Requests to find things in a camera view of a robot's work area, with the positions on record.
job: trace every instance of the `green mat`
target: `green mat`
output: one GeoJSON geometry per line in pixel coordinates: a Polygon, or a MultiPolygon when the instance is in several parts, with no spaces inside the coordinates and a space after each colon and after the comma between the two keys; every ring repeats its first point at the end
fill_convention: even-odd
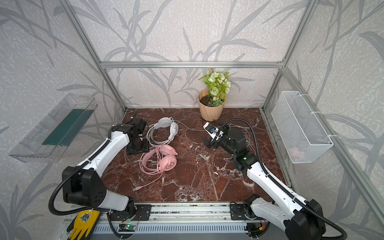
{"type": "Polygon", "coordinates": [[[93,111],[73,109],[45,139],[43,145],[69,146],[93,111]]]}

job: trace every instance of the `white headphones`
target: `white headphones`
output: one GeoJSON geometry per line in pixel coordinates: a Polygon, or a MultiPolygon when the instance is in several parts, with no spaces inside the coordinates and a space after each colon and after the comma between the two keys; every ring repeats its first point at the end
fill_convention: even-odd
{"type": "Polygon", "coordinates": [[[179,126],[175,121],[173,120],[172,117],[164,117],[161,118],[157,123],[155,123],[147,132],[147,139],[150,145],[152,146],[158,146],[158,145],[163,145],[163,144],[169,144],[176,136],[177,132],[179,131],[179,126]],[[153,139],[153,130],[161,128],[161,127],[170,127],[169,128],[169,137],[165,141],[155,141],[153,139]]]}

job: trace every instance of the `white wire mesh basket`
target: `white wire mesh basket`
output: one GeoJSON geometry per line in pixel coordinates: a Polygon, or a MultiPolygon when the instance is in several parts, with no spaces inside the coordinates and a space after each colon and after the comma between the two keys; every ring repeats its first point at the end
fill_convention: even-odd
{"type": "Polygon", "coordinates": [[[333,146],[316,113],[298,91],[282,91],[272,117],[292,163],[313,162],[333,146]]]}

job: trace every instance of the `leaf pattern wallpaper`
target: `leaf pattern wallpaper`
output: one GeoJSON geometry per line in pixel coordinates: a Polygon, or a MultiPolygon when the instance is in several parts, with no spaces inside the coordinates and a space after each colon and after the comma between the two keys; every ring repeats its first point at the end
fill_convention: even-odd
{"type": "Polygon", "coordinates": [[[48,199],[62,170],[94,151],[123,116],[57,7],[47,0],[0,2],[0,239],[54,239],[63,219],[48,211],[48,199]],[[68,93],[95,97],[98,107],[62,158],[46,164],[8,156],[68,93]]]}
{"type": "MultiPolygon", "coordinates": [[[[384,1],[319,4],[288,68],[384,196],[382,22],[384,1]]],[[[271,122],[279,92],[290,90],[282,78],[266,108],[271,122]]],[[[333,151],[311,164],[292,164],[272,127],[298,192],[318,200],[324,215],[347,229],[348,239],[384,239],[384,230],[333,151]]]]}
{"type": "MultiPolygon", "coordinates": [[[[281,61],[307,5],[306,0],[70,2],[102,61],[281,61]]],[[[226,107],[262,106],[277,73],[225,70],[233,83],[226,107]]],[[[197,107],[205,88],[199,78],[207,69],[108,73],[127,106],[197,107]]]]}

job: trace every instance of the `perforated metal strip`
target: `perforated metal strip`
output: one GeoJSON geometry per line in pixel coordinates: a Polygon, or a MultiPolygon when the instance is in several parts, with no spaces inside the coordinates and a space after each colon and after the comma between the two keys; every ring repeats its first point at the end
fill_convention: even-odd
{"type": "MultiPolygon", "coordinates": [[[[246,223],[139,223],[139,233],[244,233],[246,223]]],[[[98,223],[93,234],[112,233],[107,223],[98,223]]]]}

